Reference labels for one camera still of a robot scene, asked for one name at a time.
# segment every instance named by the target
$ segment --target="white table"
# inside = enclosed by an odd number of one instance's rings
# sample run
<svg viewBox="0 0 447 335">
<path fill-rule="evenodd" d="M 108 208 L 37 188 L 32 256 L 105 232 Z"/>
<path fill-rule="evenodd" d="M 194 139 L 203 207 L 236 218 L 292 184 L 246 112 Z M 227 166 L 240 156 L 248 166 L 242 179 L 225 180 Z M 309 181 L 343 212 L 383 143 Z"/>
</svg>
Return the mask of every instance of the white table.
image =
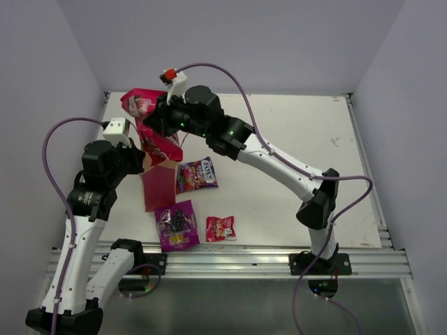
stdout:
<svg viewBox="0 0 447 335">
<path fill-rule="evenodd" d="M 133 121 L 121 109 L 119 99 L 123 94 L 110 94 L 103 120 L 128 117 Z M 250 121 L 241 96 L 222 94 L 220 97 L 226 114 Z M 334 168 L 341 175 L 364 174 L 343 97 L 251 95 L 249 100 L 262 135 L 277 147 L 315 168 Z M 138 141 L 133 129 L 131 137 Z M 307 228 L 295 218 L 301 201 L 286 187 L 248 165 L 213 153 L 202 138 L 188 136 L 183 149 L 185 162 L 210 156 L 219 182 L 218 189 L 177 196 L 178 202 L 192 200 L 203 243 L 207 216 L 234 215 L 237 241 L 226 241 L 225 244 L 310 245 Z M 337 209 L 352 202 L 365 189 L 363 181 L 341 182 Z M 144 211 L 140 177 L 127 176 L 119 185 L 117 194 L 118 200 L 101 240 L 129 238 L 158 242 L 154 215 Z M 340 217 L 335 236 L 343 248 L 380 248 L 378 222 L 372 201 L 367 198 Z"/>
</svg>

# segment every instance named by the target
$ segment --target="red bag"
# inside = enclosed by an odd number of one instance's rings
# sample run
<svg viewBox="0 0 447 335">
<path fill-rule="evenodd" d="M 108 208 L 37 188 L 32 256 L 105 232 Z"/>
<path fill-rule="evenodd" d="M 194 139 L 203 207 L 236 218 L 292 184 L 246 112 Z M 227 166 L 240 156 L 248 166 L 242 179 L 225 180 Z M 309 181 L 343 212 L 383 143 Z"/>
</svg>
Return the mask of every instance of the red bag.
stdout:
<svg viewBox="0 0 447 335">
<path fill-rule="evenodd" d="M 154 89 L 132 89 L 120 99 L 123 110 L 135 117 L 141 145 L 150 155 L 152 165 L 157 165 L 165 159 L 177 162 L 183 160 L 177 134 L 163 137 L 142 122 L 155 111 L 157 98 L 164 93 L 166 92 Z"/>
</svg>

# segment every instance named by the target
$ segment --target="snack bag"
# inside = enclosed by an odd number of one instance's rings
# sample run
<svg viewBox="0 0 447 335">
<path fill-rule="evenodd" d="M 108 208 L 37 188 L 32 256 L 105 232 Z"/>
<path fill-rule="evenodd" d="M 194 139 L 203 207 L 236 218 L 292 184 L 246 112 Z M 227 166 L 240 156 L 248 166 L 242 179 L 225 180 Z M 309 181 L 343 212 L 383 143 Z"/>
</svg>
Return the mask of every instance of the snack bag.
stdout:
<svg viewBox="0 0 447 335">
<path fill-rule="evenodd" d="M 211 158 L 183 163 L 177 170 L 177 194 L 200 188 L 219 187 Z"/>
<path fill-rule="evenodd" d="M 235 241 L 234 223 L 234 216 L 228 218 L 207 217 L 207 242 Z"/>
<path fill-rule="evenodd" d="M 161 251 L 182 251 L 199 244 L 196 215 L 190 200 L 155 209 Z"/>
<path fill-rule="evenodd" d="M 135 117 L 141 145 L 150 155 L 152 165 L 157 165 L 165 159 L 177 162 L 183 159 L 177 134 L 163 137 L 143 123 L 143 120 L 155 111 L 159 96 L 165 93 L 154 89 L 132 89 L 120 99 L 121 107 L 127 114 Z"/>
</svg>

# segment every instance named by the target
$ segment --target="purple cable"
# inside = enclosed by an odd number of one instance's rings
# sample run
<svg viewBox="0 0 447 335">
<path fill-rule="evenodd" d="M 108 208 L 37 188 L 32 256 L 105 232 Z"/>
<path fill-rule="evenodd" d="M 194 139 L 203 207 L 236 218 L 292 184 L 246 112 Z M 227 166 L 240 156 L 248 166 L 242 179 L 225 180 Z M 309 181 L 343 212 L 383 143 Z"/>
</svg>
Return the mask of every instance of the purple cable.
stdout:
<svg viewBox="0 0 447 335">
<path fill-rule="evenodd" d="M 141 265 L 138 265 L 137 267 L 134 267 L 133 269 L 131 269 L 129 272 L 127 272 L 127 274 L 131 274 L 132 272 L 135 272 L 135 271 L 137 271 L 137 270 L 139 270 L 139 269 L 144 269 L 144 268 L 146 268 L 146 267 L 151 267 L 152 269 L 157 270 L 157 272 L 159 273 L 159 277 L 158 277 L 158 279 L 156 280 L 156 283 L 155 283 L 154 287 L 153 287 L 149 292 L 142 293 L 141 295 L 128 295 L 127 297 L 128 297 L 129 299 L 138 299 L 138 298 L 146 297 L 147 295 L 150 295 L 153 291 L 155 291 L 155 289 L 160 285 L 160 281 L 161 281 L 161 270 L 160 270 L 160 268 L 157 267 L 156 265 L 148 264 L 148 263 L 147 263 L 147 264 L 141 264 Z"/>
<path fill-rule="evenodd" d="M 209 68 L 215 68 L 217 70 L 220 70 L 221 72 L 225 73 L 227 76 L 229 76 L 229 78 L 236 84 L 237 88 L 239 89 L 242 98 L 244 99 L 245 105 L 247 106 L 248 112 L 250 114 L 250 119 L 251 122 L 253 123 L 253 128 L 254 128 L 254 133 L 256 134 L 256 137 L 259 139 L 259 142 L 261 142 L 261 144 L 268 150 L 271 151 L 270 146 L 267 144 L 267 142 L 263 139 L 263 137 L 261 136 L 261 132 L 259 131 L 258 128 L 258 124 L 256 123 L 255 117 L 254 117 L 254 113 L 253 110 L 251 108 L 249 99 L 247 97 L 247 94 L 245 93 L 245 90 L 242 88 L 241 84 L 237 81 L 237 79 L 235 78 L 234 75 L 232 75 L 231 73 L 229 73 L 226 69 L 215 65 L 215 64 L 211 64 L 211 63 L 193 63 L 193 64 L 189 64 L 186 66 L 182 66 L 180 68 L 178 68 L 177 70 L 175 70 L 176 73 L 187 70 L 189 68 L 195 68 L 198 66 L 205 66 L 205 67 L 209 67 Z M 279 161 L 281 161 L 282 163 L 284 163 L 285 165 L 287 165 L 288 167 L 290 167 L 291 169 L 303 174 L 306 177 L 310 177 L 310 173 L 308 173 L 307 171 L 304 171 L 302 169 L 300 169 L 298 166 L 292 164 L 291 162 L 289 162 L 288 160 L 286 160 L 284 157 L 282 157 L 281 155 L 279 155 L 277 152 L 272 152 L 272 155 L 278 159 Z M 295 326 L 297 327 L 298 331 L 302 334 L 305 335 L 305 332 L 303 330 L 303 328 L 301 327 L 300 323 L 298 322 L 298 317 L 296 315 L 296 306 L 295 306 L 295 300 L 296 300 L 296 295 L 298 293 L 298 288 L 300 287 L 300 284 L 302 282 L 303 277 L 307 274 L 307 272 L 315 265 L 315 263 L 317 262 L 317 260 L 321 257 L 321 255 L 323 254 L 324 250 L 326 249 L 326 247 L 329 244 L 330 241 L 330 236 L 332 235 L 332 231 L 333 231 L 333 225 L 334 222 L 337 218 L 339 218 L 342 214 L 344 214 L 346 211 L 350 210 L 352 207 L 356 206 L 360 201 L 362 201 L 363 199 L 365 199 L 369 192 L 371 192 L 372 187 L 373 187 L 373 181 L 371 178 L 366 177 L 366 176 L 348 176 L 348 177 L 324 177 L 324 176 L 315 176 L 315 179 L 319 179 L 319 180 L 327 180 L 327 181 L 344 181 L 344 180 L 365 180 L 368 182 L 368 188 L 366 190 L 365 193 L 363 193 L 357 200 L 353 201 L 351 204 L 349 204 L 348 206 L 346 206 L 345 208 L 343 208 L 340 212 L 338 212 L 334 218 L 331 220 L 330 222 L 330 227 L 328 230 L 328 237 L 323 245 L 323 248 L 321 248 L 320 252 L 315 256 L 314 260 L 312 260 L 312 262 L 309 264 L 309 266 L 301 273 L 299 279 L 297 280 L 296 284 L 295 284 L 295 288 L 293 290 L 293 298 L 292 298 L 292 313 L 293 313 L 293 319 L 295 321 Z M 348 310 L 346 307 L 344 307 L 343 305 L 341 305 L 340 303 L 337 303 L 335 301 L 331 301 L 333 304 L 336 304 L 338 307 L 344 309 L 345 311 L 347 311 L 355 320 L 356 324 L 357 324 L 357 328 L 358 328 L 358 333 L 360 335 L 363 334 L 363 329 L 360 326 L 360 323 L 358 322 L 358 320 L 356 319 L 356 317 L 354 316 L 354 314 Z"/>
<path fill-rule="evenodd" d="M 102 125 L 103 122 L 95 120 L 95 119 L 90 119 L 88 117 L 71 117 L 69 119 L 65 119 L 63 121 L 60 121 L 59 123 L 55 124 L 47 133 L 47 135 L 45 136 L 45 139 L 43 140 L 43 145 L 42 145 L 42 163 L 43 163 L 43 168 L 45 169 L 45 173 L 47 174 L 48 179 L 50 180 L 50 183 L 53 185 L 54 189 L 57 192 L 57 195 L 61 198 L 62 202 L 64 203 L 64 206 L 67 210 L 67 214 L 68 217 L 70 218 L 70 222 L 71 222 L 71 239 L 70 239 L 70 244 L 74 244 L 75 243 L 75 236 L 76 236 L 76 223 L 75 223 L 75 217 L 73 215 L 73 211 L 71 210 L 71 206 L 68 203 L 67 199 L 65 198 L 64 193 L 62 192 L 62 190 L 60 189 L 60 187 L 57 185 L 56 181 L 54 180 L 54 177 L 51 174 L 50 171 L 50 167 L 48 166 L 48 159 L 47 159 L 47 147 L 48 147 L 48 141 L 50 141 L 50 137 L 51 135 L 56 131 L 56 129 L 58 129 L 58 127 L 62 126 L 63 124 L 67 124 L 68 122 L 73 122 L 73 121 L 88 121 L 88 122 L 93 122 L 95 124 L 99 124 Z M 56 287 L 56 295 L 54 296 L 54 299 L 56 299 L 57 301 L 60 300 L 61 297 L 61 289 L 62 289 L 62 285 L 64 284 L 64 278 L 68 269 L 68 264 L 70 263 L 70 259 L 71 259 L 71 254 L 73 252 L 72 248 L 69 248 L 67 251 L 67 256 L 64 260 L 64 265 L 62 266 L 62 270 L 61 270 L 61 275 L 59 277 L 59 281 L 57 282 L 57 287 Z M 56 328 L 57 328 L 57 310 L 59 308 L 59 302 L 55 303 L 53 306 L 53 316 L 52 316 L 52 320 L 51 320 L 51 335 L 56 335 Z"/>
</svg>

